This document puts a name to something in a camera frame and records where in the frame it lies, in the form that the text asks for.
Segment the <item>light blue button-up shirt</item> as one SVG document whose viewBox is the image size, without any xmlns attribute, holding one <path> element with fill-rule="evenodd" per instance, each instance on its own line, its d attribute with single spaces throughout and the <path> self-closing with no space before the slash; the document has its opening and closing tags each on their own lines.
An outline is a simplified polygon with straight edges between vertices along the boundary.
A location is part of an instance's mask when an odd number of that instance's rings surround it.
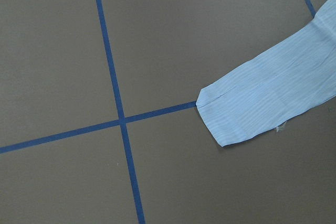
<svg viewBox="0 0 336 224">
<path fill-rule="evenodd" d="M 203 88 L 197 110 L 220 146 L 272 130 L 335 97 L 335 0 L 295 34 Z"/>
</svg>

